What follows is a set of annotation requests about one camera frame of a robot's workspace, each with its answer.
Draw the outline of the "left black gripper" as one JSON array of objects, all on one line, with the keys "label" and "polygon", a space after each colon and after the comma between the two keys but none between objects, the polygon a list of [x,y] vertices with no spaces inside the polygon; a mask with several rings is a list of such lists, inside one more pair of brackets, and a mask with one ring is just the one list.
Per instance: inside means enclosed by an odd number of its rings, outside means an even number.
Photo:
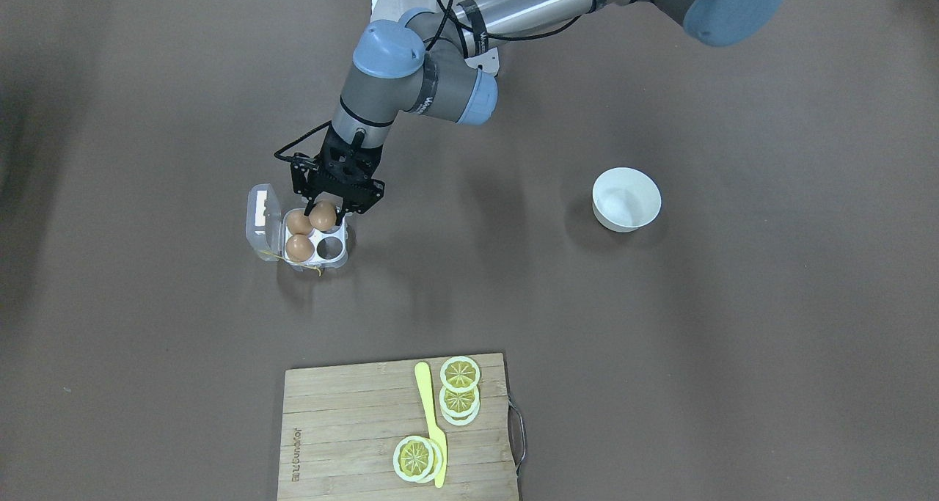
[{"label": "left black gripper", "polygon": [[331,124],[321,124],[303,134],[291,142],[291,147],[323,129],[326,129],[326,136],[319,154],[313,157],[301,151],[292,154],[292,187],[307,201],[303,216],[309,216],[315,209],[319,194],[326,192],[341,198],[335,222],[335,226],[341,226],[346,214],[352,211],[364,214],[384,197],[385,183],[373,179],[383,147],[366,147],[367,130],[363,127],[356,127],[352,141],[346,142]]}]

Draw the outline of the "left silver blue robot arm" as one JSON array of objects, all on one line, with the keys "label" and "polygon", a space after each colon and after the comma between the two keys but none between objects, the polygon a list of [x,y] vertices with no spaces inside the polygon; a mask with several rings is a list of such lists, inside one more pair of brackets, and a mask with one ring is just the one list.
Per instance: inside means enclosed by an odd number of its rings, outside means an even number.
[{"label": "left silver blue robot arm", "polygon": [[760,30],[783,0],[447,0],[436,9],[413,7],[392,20],[369,23],[317,156],[276,157],[291,165],[293,190],[307,201],[306,216],[320,194],[339,197],[335,222],[363,214],[384,196],[373,173],[397,114],[427,114],[464,125],[481,125],[497,104],[493,74],[466,60],[503,43],[557,35],[581,16],[608,5],[653,4],[708,46],[740,43]]}]

